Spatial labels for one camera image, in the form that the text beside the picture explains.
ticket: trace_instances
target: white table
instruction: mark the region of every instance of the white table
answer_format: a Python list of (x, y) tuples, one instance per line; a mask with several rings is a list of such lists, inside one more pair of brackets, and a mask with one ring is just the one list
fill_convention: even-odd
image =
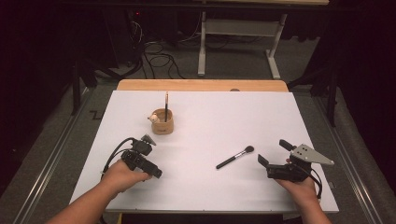
[[(106, 160), (122, 140), (148, 133), (157, 146), (147, 159), (163, 175), (120, 194), (107, 211), (296, 212), (289, 194), (268, 179), (257, 162), (259, 153), (270, 163), (285, 162), (290, 153), (278, 145), (279, 139), (312, 146), (292, 93), (170, 91), (175, 130), (155, 135), (147, 116), (164, 107), (164, 96), (165, 91), (113, 92), (71, 201), (98, 183)], [(255, 147), (254, 152), (216, 170), (216, 165), (249, 145)], [(313, 164), (313, 168), (323, 182), (322, 209), (338, 212), (321, 166)]]

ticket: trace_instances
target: metal rail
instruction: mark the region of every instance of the metal rail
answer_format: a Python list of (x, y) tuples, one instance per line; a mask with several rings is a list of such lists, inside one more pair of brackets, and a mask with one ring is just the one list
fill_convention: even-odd
[(59, 159), (64, 153), (64, 143), (67, 141), (69, 134), (72, 132), (73, 127), (76, 124), (76, 121), (78, 120), (82, 109), (84, 108), (84, 105), (87, 104), (88, 100), (91, 98), (92, 91), (88, 91), (88, 88), (85, 88), (82, 95), (84, 96), (82, 106), (79, 108), (77, 113), (74, 116), (71, 116), (69, 121), (67, 121), (67, 124), (62, 131), (61, 136), (59, 137), (54, 149), (49, 155), (49, 158), (47, 159), (44, 168), (42, 169), (40, 175), (35, 181), (35, 184), (33, 185), (29, 195), (23, 203), (20, 212), (15, 217), (13, 221), (14, 224), (28, 223), (30, 216), (35, 211), (35, 207), (40, 200), (46, 186), (50, 182), (50, 178), (55, 171)]
[(361, 180), (358, 171), (353, 165), (352, 159), (350, 159), (346, 147), (344, 146), (338, 132), (330, 124), (330, 122), (326, 117), (326, 105), (318, 97), (313, 97), (313, 100), (314, 100), (314, 104), (322, 112), (320, 114), (332, 135), (332, 139), (334, 143), (336, 144), (338, 153), (341, 157), (342, 165), (346, 170), (346, 176), (348, 177), (351, 186), (355, 191), (356, 197), (358, 198), (359, 203), (361, 204), (361, 209), (363, 210), (364, 215), (366, 215), (369, 223), (382, 224), (383, 223), (382, 219), (378, 214), (375, 205), (373, 204), (373, 201), (371, 199), (371, 196), (367, 191), (367, 188), (365, 187), (363, 181)]
[(272, 11), (278, 13), (295, 13), (295, 12), (314, 12), (314, 13), (351, 13), (357, 12), (358, 7), (330, 7), (318, 5), (279, 5), (279, 4), (246, 4), (246, 3), (225, 3), (225, 4), (164, 4), (164, 3), (117, 3), (117, 2), (90, 2), (90, 1), (62, 1), (59, 3), (63, 6), (70, 7), (123, 7), (148, 10), (192, 10), (192, 11), (234, 11), (234, 12), (264, 12)]

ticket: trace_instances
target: white metal frame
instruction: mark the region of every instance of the white metal frame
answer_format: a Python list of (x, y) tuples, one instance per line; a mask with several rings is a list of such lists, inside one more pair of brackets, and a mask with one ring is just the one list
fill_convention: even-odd
[(201, 22), (201, 47), (198, 60), (198, 76), (205, 76), (206, 50), (205, 36), (213, 35), (254, 35), (254, 36), (272, 36), (274, 44), (271, 49), (265, 51), (268, 63), (270, 65), (273, 79), (280, 79), (274, 58), (280, 36), (287, 14), (282, 14), (280, 21), (237, 21), (237, 20), (207, 20), (206, 12), (202, 12)]

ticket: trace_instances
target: hand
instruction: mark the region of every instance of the hand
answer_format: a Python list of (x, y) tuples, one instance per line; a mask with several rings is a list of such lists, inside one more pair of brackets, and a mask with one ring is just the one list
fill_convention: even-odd
[(276, 179), (276, 182), (285, 188), (299, 207), (306, 207), (310, 203), (318, 203), (315, 182), (308, 177), (303, 182), (290, 182), (289, 180)]
[(113, 189), (117, 195), (136, 183), (151, 178), (147, 173), (131, 171), (124, 161), (118, 160), (106, 171), (99, 185)]

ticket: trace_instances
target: wooden cup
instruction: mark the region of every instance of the wooden cup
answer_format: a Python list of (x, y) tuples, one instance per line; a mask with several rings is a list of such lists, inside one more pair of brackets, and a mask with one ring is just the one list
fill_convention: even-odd
[(169, 134), (169, 133), (173, 132), (174, 120), (173, 120), (172, 110), (168, 109), (168, 115), (167, 115), (166, 122), (165, 122), (165, 109), (164, 108), (156, 109), (152, 113), (156, 113), (158, 119), (160, 120), (159, 122), (151, 123), (151, 129), (155, 134), (164, 135), (164, 134)]

